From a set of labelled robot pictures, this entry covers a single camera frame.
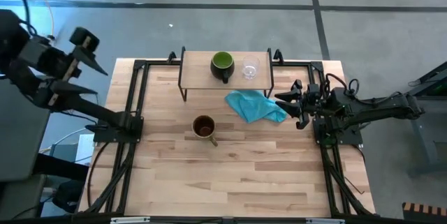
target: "wooden table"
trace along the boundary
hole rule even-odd
[[[106,103],[111,110],[124,109],[133,61],[117,60]],[[344,77],[340,61],[323,61],[323,66],[326,73]],[[226,104],[228,90],[191,90],[184,103],[178,71],[178,66],[150,67],[142,111],[145,125],[133,162],[126,215],[330,216],[312,126],[297,130],[296,120],[290,117],[281,124],[267,120],[246,124]],[[288,91],[295,79],[306,87],[307,70],[274,68],[273,94]],[[191,122],[202,114],[217,123],[218,147],[197,140],[191,132]],[[110,180],[116,146],[110,144],[98,159],[91,180],[92,199]],[[340,155],[344,175],[365,193],[348,185],[374,212],[362,156],[351,146],[340,146]],[[341,211],[338,187],[335,192]],[[79,210],[86,208],[84,193]]]

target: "blue towel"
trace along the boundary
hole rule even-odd
[[[225,101],[247,123],[262,118],[278,123],[286,119],[286,112],[260,91],[232,91],[225,97]]]

